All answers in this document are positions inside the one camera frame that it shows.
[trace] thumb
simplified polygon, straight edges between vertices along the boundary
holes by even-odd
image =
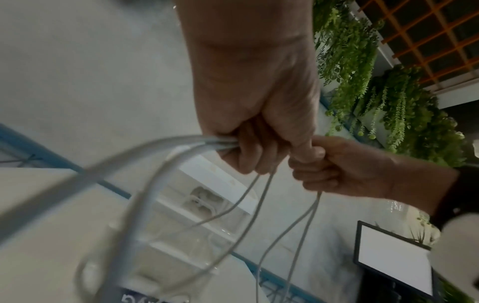
[[[298,146],[293,146],[291,156],[303,163],[311,163],[321,160],[326,155],[324,148],[320,146],[312,146],[311,140]]]

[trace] black sleeve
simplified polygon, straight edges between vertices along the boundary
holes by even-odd
[[[458,170],[460,174],[457,181],[430,218],[431,224],[440,230],[447,221],[455,217],[479,213],[479,169],[464,166]]]

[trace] white table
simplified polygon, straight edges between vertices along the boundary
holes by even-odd
[[[1,168],[0,212],[71,174],[63,169]],[[126,199],[95,185],[11,239],[0,248],[0,300],[79,303],[72,282],[76,266],[126,205]],[[200,303],[254,302],[255,281],[244,262],[229,256],[219,269]],[[262,291],[260,302],[268,302]]]

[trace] foliage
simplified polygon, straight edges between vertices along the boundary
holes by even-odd
[[[343,122],[355,100],[366,92],[376,59],[376,28],[365,19],[351,18],[344,0],[317,0],[313,28],[319,37],[318,73],[325,84],[338,81],[331,109]]]
[[[358,100],[356,113],[364,116],[375,109],[375,119],[384,112],[382,122],[390,131],[387,148],[392,152],[452,167],[464,163],[464,135],[455,131],[457,123],[438,109],[437,98],[419,85],[418,68],[397,65],[369,82],[363,100]]]

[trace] black monitor frame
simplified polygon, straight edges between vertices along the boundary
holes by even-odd
[[[394,237],[396,239],[399,239],[399,240],[402,240],[402,241],[405,241],[405,242],[408,242],[410,244],[413,244],[413,245],[416,245],[416,246],[419,246],[420,248],[423,248],[423,249],[426,249],[428,251],[431,250],[431,248],[429,246],[426,246],[426,245],[423,245],[423,244],[420,244],[412,239],[408,239],[408,238],[405,238],[405,237],[402,237],[402,236],[399,236],[399,235],[396,235],[394,233],[391,233],[391,232],[388,232],[382,228],[379,228],[377,226],[374,226],[374,225],[371,225],[371,224],[368,224],[366,222],[362,222],[362,221],[358,221],[358,227],[356,229],[356,242],[355,242],[355,245],[354,245],[354,258],[353,258],[353,262],[354,264],[360,266],[360,267],[363,267],[375,274],[378,274],[380,276],[383,276],[383,277],[386,277],[388,279],[390,279],[391,281],[397,283],[397,284],[400,284],[410,290],[412,290],[413,292],[417,293],[418,295],[424,297],[424,298],[427,298],[427,299],[432,299],[433,301],[435,302],[441,302],[441,296],[439,294],[439,289],[440,289],[440,282],[439,282],[439,277],[438,275],[436,274],[436,272],[434,271],[433,268],[431,268],[431,274],[432,274],[432,290],[433,290],[433,295],[430,295],[430,294],[427,294],[423,291],[420,291],[419,289],[409,285],[409,284],[406,284],[398,279],[395,279],[383,272],[380,272],[379,270],[376,270],[366,264],[363,264],[361,262],[359,262],[359,247],[361,245],[361,231],[362,231],[362,227],[363,226],[366,226],[366,227],[369,227],[371,229],[374,229],[378,232],[381,232],[383,234],[386,234],[388,236],[391,236],[391,237]]]

